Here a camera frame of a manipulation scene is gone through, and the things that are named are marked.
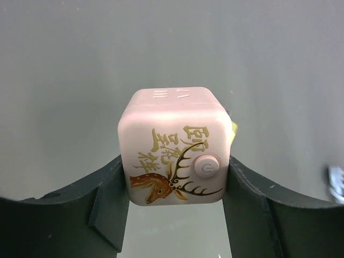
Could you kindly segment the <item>pink cube deer adapter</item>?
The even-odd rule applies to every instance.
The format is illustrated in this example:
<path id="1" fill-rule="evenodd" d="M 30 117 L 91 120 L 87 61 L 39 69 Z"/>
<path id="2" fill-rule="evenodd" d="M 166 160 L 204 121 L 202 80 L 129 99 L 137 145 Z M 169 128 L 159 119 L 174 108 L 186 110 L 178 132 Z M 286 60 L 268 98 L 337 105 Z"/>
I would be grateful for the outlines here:
<path id="1" fill-rule="evenodd" d="M 205 87 L 140 89 L 118 124 L 130 200 L 208 204 L 226 192 L 232 120 Z"/>

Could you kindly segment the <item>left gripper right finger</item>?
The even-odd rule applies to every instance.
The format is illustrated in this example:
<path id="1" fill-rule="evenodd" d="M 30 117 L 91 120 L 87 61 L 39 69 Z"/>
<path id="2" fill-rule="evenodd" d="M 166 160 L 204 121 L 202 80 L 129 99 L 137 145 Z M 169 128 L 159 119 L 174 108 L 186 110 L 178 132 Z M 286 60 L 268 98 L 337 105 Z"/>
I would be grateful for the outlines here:
<path id="1" fill-rule="evenodd" d="M 230 157 L 223 208 L 232 257 L 343 257 L 343 205 L 290 190 Z"/>

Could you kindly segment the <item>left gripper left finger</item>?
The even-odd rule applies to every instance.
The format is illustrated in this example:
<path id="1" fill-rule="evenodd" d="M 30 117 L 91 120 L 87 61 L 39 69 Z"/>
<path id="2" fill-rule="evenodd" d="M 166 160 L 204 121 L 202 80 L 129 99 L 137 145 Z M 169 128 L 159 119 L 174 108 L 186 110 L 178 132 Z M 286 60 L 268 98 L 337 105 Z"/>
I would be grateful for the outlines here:
<path id="1" fill-rule="evenodd" d="M 1 198 L 1 257 L 116 257 L 129 199 L 120 157 L 35 199 Z"/>

